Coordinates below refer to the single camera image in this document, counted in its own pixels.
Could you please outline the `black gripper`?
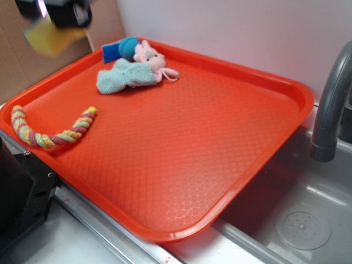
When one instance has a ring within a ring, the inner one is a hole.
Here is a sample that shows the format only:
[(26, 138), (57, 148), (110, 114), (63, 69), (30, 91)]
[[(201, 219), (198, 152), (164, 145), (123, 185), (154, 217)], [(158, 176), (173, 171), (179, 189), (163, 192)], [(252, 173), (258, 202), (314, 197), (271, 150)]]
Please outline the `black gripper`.
[(49, 17), (59, 28), (86, 28), (92, 20), (91, 1), (15, 1), (25, 19)]

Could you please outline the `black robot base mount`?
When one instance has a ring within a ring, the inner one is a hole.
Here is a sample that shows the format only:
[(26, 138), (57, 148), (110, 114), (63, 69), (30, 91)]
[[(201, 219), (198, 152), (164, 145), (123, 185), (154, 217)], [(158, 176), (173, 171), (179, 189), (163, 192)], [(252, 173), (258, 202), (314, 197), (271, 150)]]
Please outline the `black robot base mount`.
[(1, 140), (1, 251), (46, 221), (57, 181), (34, 154), (13, 154)]

